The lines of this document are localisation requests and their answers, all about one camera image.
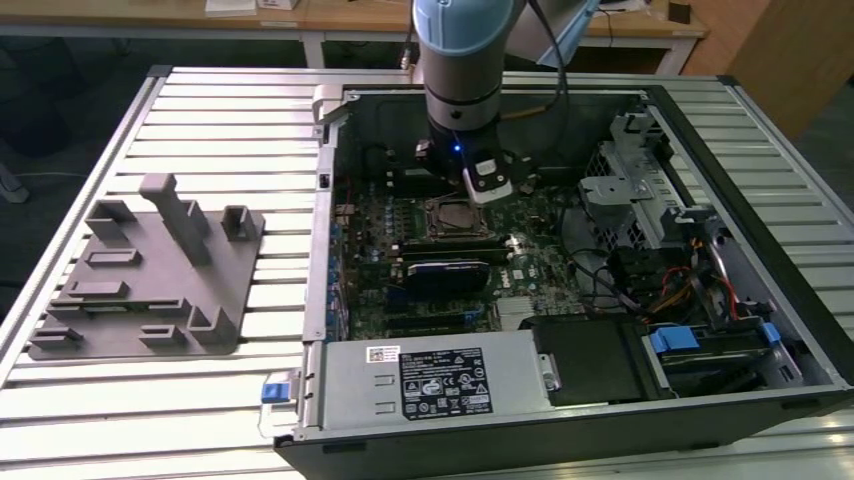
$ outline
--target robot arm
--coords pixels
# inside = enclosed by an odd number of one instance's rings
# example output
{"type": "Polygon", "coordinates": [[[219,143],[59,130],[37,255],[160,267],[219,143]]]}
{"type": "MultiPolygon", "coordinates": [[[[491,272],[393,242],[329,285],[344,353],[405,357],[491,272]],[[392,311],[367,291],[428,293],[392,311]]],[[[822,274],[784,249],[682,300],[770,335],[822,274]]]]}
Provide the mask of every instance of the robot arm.
{"type": "Polygon", "coordinates": [[[599,0],[543,2],[552,30],[563,27],[558,55],[526,0],[413,2],[431,133],[423,166],[464,185],[476,204],[514,192],[496,133],[504,52],[556,66],[558,57],[568,59],[575,52],[598,5],[599,0]]]}

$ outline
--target barcode sticker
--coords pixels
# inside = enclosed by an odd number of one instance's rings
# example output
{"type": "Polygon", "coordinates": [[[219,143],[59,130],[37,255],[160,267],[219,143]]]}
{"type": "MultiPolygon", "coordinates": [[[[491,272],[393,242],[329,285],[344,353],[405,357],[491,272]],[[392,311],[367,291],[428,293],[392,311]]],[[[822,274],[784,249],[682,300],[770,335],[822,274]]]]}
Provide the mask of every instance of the barcode sticker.
{"type": "Polygon", "coordinates": [[[385,347],[367,347],[365,361],[368,363],[396,362],[400,356],[400,345],[385,347]]]}

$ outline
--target wooden table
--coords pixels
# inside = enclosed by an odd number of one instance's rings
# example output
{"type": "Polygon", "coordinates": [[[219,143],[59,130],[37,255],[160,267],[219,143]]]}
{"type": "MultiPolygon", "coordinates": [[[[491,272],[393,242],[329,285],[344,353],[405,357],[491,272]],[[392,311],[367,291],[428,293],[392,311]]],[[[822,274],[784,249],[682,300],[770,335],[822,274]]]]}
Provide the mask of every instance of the wooden table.
{"type": "MultiPolygon", "coordinates": [[[[3,0],[4,35],[60,37],[299,40],[309,68],[324,68],[324,41],[393,41],[405,38],[409,0],[301,0],[292,11],[259,9],[252,17],[207,18],[204,0],[3,0]]],[[[652,12],[595,18],[584,47],[667,51],[659,74],[676,75],[706,33],[694,20],[664,20],[666,0],[652,12]]]]}

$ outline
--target motherboard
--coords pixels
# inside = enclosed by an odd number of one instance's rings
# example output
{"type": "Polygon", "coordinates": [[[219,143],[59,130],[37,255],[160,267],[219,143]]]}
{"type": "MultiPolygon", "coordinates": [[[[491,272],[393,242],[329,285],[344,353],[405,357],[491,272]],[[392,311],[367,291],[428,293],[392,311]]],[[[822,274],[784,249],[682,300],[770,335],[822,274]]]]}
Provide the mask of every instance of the motherboard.
{"type": "Polygon", "coordinates": [[[516,329],[524,317],[583,311],[559,192],[483,208],[369,184],[348,199],[336,222],[349,340],[516,329]]]}

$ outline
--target gray plastic stand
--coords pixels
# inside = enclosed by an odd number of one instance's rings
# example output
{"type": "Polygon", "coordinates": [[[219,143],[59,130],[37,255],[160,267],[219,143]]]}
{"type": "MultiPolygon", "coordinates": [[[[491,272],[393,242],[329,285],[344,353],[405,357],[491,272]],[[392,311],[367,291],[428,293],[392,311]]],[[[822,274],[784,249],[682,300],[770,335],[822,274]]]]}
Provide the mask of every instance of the gray plastic stand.
{"type": "Polygon", "coordinates": [[[205,214],[175,185],[171,174],[143,179],[157,213],[96,203],[85,221],[95,235],[31,338],[32,358],[235,351],[264,218],[240,206],[205,214]]]}

